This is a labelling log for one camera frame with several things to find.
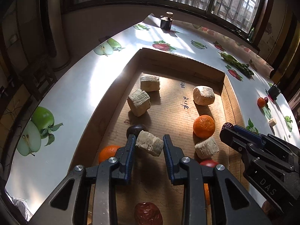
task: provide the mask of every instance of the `red tomato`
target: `red tomato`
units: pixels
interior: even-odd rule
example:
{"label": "red tomato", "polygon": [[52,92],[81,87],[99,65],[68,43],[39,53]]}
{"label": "red tomato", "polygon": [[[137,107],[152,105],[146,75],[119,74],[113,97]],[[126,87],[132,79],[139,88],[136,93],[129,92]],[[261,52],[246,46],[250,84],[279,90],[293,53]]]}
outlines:
{"label": "red tomato", "polygon": [[214,161],[214,160],[205,160],[205,161],[200,162],[200,165],[204,165],[204,166],[207,166],[207,167],[215,167],[218,164],[219,163]]}

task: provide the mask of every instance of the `black bottle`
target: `black bottle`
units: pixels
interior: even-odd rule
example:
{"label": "black bottle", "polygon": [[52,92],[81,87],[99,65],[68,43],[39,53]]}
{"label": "black bottle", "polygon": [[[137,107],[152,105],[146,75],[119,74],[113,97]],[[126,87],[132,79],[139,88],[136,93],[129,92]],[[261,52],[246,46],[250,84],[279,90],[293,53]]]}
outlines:
{"label": "black bottle", "polygon": [[163,16],[161,17],[160,27],[163,30],[166,30],[166,31],[171,30],[172,21],[173,21],[172,17],[173,17],[173,13],[171,13],[171,12],[167,12],[165,17],[163,17]]}

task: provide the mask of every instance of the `cardboard box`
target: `cardboard box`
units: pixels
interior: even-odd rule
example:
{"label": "cardboard box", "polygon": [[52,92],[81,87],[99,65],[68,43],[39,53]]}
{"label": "cardboard box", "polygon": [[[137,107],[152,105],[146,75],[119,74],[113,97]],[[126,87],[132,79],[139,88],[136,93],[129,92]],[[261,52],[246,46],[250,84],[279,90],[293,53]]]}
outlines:
{"label": "cardboard box", "polygon": [[[127,97],[140,87],[142,73],[159,76],[160,90],[148,93],[151,108],[136,117],[130,111]],[[193,102],[195,86],[211,87],[215,102],[209,106],[196,105]],[[170,134],[175,146],[182,148],[186,156],[196,159],[194,145],[199,139],[193,134],[193,122],[199,115],[210,115],[215,120],[213,137],[220,151],[212,159],[225,165],[247,188],[240,155],[219,138],[225,122],[244,127],[228,77],[195,60],[145,48],[130,60],[101,100],[81,137],[70,169],[78,164],[97,165],[98,153],[105,146],[126,144],[126,130],[134,124],[145,124],[149,132],[161,139],[164,134]],[[155,203],[164,224],[181,223],[183,186],[171,185],[163,153],[153,157],[136,150],[131,185],[117,187],[116,199],[119,224],[135,223],[134,207],[140,202]]]}

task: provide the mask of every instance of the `tangerine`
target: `tangerine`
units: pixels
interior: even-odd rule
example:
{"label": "tangerine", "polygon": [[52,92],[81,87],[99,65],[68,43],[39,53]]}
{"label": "tangerine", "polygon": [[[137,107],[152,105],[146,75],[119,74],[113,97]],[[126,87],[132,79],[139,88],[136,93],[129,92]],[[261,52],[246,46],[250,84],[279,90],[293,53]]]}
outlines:
{"label": "tangerine", "polygon": [[210,205],[210,197],[209,197],[209,189],[208,189],[208,184],[204,184],[204,194],[205,194],[205,201],[206,205]]}
{"label": "tangerine", "polygon": [[109,145],[107,147],[104,147],[98,155],[99,164],[110,157],[114,157],[117,149],[119,148],[120,146],[118,145]]}
{"label": "tangerine", "polygon": [[211,116],[202,115],[196,118],[193,124],[193,131],[196,136],[207,139],[215,132],[216,125]]}
{"label": "tangerine", "polygon": [[266,101],[265,99],[263,99],[262,97],[257,99],[257,105],[259,108],[263,108],[266,105]]}

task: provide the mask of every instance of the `bottle cap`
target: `bottle cap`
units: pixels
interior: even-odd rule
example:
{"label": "bottle cap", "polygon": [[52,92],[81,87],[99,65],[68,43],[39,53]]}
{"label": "bottle cap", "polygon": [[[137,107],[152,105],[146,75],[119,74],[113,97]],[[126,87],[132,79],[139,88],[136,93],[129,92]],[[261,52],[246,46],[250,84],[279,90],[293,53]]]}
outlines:
{"label": "bottle cap", "polygon": [[168,18],[171,18],[171,17],[173,17],[173,13],[171,13],[171,12],[167,12],[167,13],[166,13],[166,17],[168,17]]}

